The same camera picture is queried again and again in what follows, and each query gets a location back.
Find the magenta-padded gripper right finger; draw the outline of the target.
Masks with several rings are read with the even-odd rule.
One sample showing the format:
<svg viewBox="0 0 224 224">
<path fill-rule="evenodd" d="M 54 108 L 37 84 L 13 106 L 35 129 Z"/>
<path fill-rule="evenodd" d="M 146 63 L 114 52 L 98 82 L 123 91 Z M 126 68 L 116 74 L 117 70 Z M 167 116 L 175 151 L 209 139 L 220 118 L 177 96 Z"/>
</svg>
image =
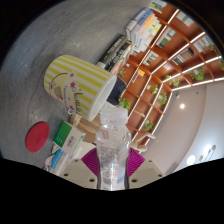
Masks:
<svg viewBox="0 0 224 224">
<path fill-rule="evenodd" d="M 154 160 L 145 159 L 134 149 L 130 149 L 126 173 L 130 189 L 143 187 L 165 176 Z"/>
</svg>

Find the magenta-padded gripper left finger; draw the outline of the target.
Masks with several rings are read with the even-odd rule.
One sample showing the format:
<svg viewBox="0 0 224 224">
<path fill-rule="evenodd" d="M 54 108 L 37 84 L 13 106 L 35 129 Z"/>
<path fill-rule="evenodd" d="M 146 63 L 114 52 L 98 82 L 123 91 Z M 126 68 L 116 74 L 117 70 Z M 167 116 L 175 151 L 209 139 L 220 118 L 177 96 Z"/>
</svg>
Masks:
<svg viewBox="0 0 224 224">
<path fill-rule="evenodd" d="M 75 158 L 62 172 L 61 177 L 81 187 L 96 189 L 99 176 L 99 161 L 95 148 L 81 159 Z"/>
</svg>

